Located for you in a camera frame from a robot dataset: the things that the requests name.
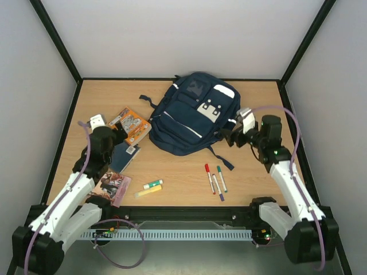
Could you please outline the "orange treehouse book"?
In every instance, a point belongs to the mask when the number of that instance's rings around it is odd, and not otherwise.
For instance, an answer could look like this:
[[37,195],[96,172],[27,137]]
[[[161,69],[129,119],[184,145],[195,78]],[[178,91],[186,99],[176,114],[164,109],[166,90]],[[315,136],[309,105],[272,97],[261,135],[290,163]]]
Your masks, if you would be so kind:
[[117,128],[119,123],[127,133],[124,141],[132,147],[136,146],[152,129],[148,121],[129,107],[125,107],[108,125],[111,128]]

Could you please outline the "dark blue book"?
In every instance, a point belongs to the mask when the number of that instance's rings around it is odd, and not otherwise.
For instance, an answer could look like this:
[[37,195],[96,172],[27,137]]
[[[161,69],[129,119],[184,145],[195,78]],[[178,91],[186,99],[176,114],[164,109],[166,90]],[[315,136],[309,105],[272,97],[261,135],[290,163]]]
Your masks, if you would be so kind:
[[140,147],[138,145],[130,146],[126,142],[116,145],[112,154],[109,169],[121,174],[136,157],[139,151]]

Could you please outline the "navy blue student backpack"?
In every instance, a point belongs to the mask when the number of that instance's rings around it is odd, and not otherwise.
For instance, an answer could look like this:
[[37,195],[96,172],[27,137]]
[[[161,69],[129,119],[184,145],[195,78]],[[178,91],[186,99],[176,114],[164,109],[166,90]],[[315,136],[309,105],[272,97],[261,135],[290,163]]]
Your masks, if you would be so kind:
[[233,86],[208,73],[178,77],[159,104],[151,104],[149,139],[175,156],[211,150],[223,130],[234,129],[240,103]]

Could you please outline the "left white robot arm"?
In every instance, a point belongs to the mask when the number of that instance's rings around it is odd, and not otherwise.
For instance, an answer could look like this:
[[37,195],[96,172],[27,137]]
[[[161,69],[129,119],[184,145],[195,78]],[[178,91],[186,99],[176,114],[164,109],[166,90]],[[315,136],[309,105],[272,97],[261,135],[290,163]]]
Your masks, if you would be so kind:
[[127,134],[121,126],[82,126],[87,146],[64,188],[31,224],[18,227],[12,235],[13,258],[25,274],[55,274],[71,245],[101,219],[106,199],[77,207],[107,172],[114,147]]

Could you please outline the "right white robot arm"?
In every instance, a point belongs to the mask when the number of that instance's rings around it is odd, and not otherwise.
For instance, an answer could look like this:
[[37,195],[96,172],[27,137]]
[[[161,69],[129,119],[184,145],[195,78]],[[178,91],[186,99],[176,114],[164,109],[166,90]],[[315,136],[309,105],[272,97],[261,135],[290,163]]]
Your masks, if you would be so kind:
[[242,147],[249,144],[257,149],[259,162],[279,186],[288,210],[284,211],[271,197],[260,197],[250,204],[251,220],[264,222],[283,240],[289,260],[294,264],[333,259],[339,227],[314,202],[297,172],[291,152],[282,145],[280,117],[265,115],[257,123],[251,109],[238,111],[240,123],[234,131],[224,129],[227,143]]

